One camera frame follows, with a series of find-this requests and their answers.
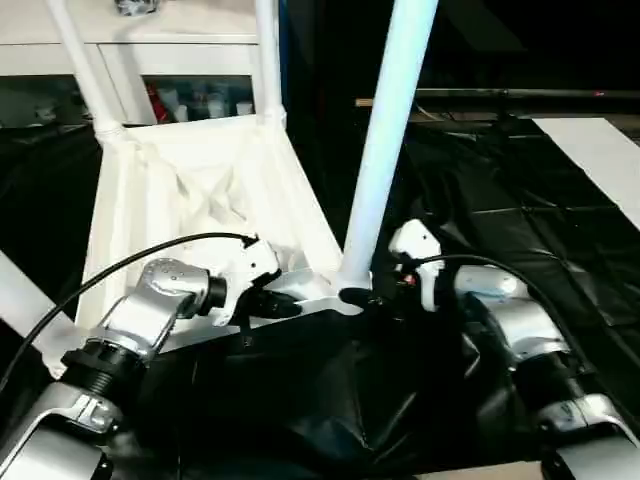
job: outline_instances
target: black fabric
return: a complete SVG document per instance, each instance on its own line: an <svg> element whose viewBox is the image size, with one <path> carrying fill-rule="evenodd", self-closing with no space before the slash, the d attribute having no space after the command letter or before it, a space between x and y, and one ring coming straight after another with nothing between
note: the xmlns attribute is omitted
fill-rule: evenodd
<svg viewBox="0 0 640 480"><path fill-rule="evenodd" d="M542 286L638 430L640 232L532 121L480 136L415 129L406 149L421 183L411 216L445 253L496 258Z"/></svg>
<svg viewBox="0 0 640 480"><path fill-rule="evenodd" d="M54 301L80 285L101 157L90 127L0 130L0 250Z"/></svg>
<svg viewBox="0 0 640 480"><path fill-rule="evenodd" d="M175 422L187 472L231 463L252 478L265 459L325 478L467 465L458 329L425 317L323 312L256 329L249 346L234 336L163 355L136 415L140 442L171 455L156 445L166 425L153 425L183 412Z"/></svg>

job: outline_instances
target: white plastic part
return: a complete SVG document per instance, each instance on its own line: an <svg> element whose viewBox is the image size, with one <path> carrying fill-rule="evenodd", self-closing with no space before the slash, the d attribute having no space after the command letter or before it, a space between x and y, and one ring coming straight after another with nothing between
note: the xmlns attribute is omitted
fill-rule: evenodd
<svg viewBox="0 0 640 480"><path fill-rule="evenodd" d="M256 19L260 37L260 64L264 82L264 112L268 121L284 121L280 82L280 55L278 54L274 1L256 0Z"/></svg>
<svg viewBox="0 0 640 480"><path fill-rule="evenodd" d="M389 244L389 251L407 255L412 259L428 258L440 255L440 242L420 220L413 219L396 230ZM434 293L436 279L443 268L442 260L425 263L416 268L420 277L420 302L427 312L437 310Z"/></svg>
<svg viewBox="0 0 640 480"><path fill-rule="evenodd" d="M271 246L260 240L247 247L242 254L230 256L227 264L211 274L227 281L227 298L223 308L212 312L216 327L224 327L235 313L240 296L261 276L273 275L278 271L278 259Z"/></svg>
<svg viewBox="0 0 640 480"><path fill-rule="evenodd" d="M47 4L58 27L62 42L71 58L76 81L82 91L84 101L93 115L93 128L96 137L98 140L104 141L108 136L122 134L124 129L115 120L107 97L100 88L100 82L91 65L86 47L69 14L66 0L47 0Z"/></svg>
<svg viewBox="0 0 640 480"><path fill-rule="evenodd" d="M229 104L224 95L212 94L207 100L209 118L225 118L229 116Z"/></svg>
<svg viewBox="0 0 640 480"><path fill-rule="evenodd" d="M459 295L476 293L502 299L529 298L524 282L504 270L485 265L460 267L454 280L454 288Z"/></svg>
<svg viewBox="0 0 640 480"><path fill-rule="evenodd" d="M0 251L0 318L21 336L51 310L53 302ZM64 313L58 314L33 342L55 378L64 372L60 358L82 345L80 332Z"/></svg>
<svg viewBox="0 0 640 480"><path fill-rule="evenodd" d="M176 117L177 122L183 123L189 121L189 111L186 105L178 105L178 108L173 111L173 115Z"/></svg>
<svg viewBox="0 0 640 480"><path fill-rule="evenodd" d="M395 0L340 275L368 282L371 258L427 49L437 0Z"/></svg>
<svg viewBox="0 0 640 480"><path fill-rule="evenodd" d="M251 115L253 113L253 102L242 101L236 103L236 113L238 115Z"/></svg>
<svg viewBox="0 0 640 480"><path fill-rule="evenodd" d="M151 245L206 231L257 233L284 272L311 268L328 276L339 268L338 244L279 122L246 115L128 134L133 142L104 149L85 279ZM241 249L234 240L200 240L159 256L215 271ZM95 326L144 263L87 292L78 324ZM180 322L176 333L188 326Z"/></svg>

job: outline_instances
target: black connector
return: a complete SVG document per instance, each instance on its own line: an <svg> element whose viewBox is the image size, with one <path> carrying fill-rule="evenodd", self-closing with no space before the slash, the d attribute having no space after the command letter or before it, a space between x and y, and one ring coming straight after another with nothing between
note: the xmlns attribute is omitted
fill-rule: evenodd
<svg viewBox="0 0 640 480"><path fill-rule="evenodd" d="M99 341L64 354L60 381L99 395L126 409L138 395L146 367L135 353Z"/></svg>
<svg viewBox="0 0 640 480"><path fill-rule="evenodd" d="M207 296L202 302L198 315L206 316L213 307L222 308L227 301L227 281L222 277L209 277Z"/></svg>
<svg viewBox="0 0 640 480"><path fill-rule="evenodd" d="M595 375L586 372L582 363L566 352L547 353L523 361L518 364L513 380L531 412L601 391Z"/></svg>

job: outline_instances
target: black plastic sheet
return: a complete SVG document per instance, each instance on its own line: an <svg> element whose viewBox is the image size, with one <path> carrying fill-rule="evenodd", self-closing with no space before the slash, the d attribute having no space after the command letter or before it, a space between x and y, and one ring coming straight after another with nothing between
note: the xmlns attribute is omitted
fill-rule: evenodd
<svg viewBox="0 0 640 480"><path fill-rule="evenodd" d="M412 215L444 252L487 255L542 287L637 431L640 232L532 121L482 135L416 129L406 148L421 190Z"/></svg>
<svg viewBox="0 0 640 480"><path fill-rule="evenodd" d="M264 468L255 478L459 465L471 445L459 334L454 323L440 325L424 313L324 312L256 329L249 346L228 337L164 355L135 415L140 441L162 439L154 448L172 454L168 425L157 424L164 414L180 430L186 471L206 478L253 478L256 464ZM296 470L306 476L289 476Z"/></svg>

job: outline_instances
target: white cabinet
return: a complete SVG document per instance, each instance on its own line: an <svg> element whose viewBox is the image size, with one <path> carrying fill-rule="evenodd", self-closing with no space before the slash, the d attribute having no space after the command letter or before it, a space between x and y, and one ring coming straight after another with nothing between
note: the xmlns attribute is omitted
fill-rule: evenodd
<svg viewBox="0 0 640 480"><path fill-rule="evenodd" d="M156 123L149 89L158 88L178 96L189 119L202 117L212 91L233 92L222 109L229 115L238 99L262 111L254 0L161 0L142 17L120 16L113 0L67 2L123 123ZM11 95L2 77L72 73L44 1L0 0L0 98L3 88Z"/></svg>

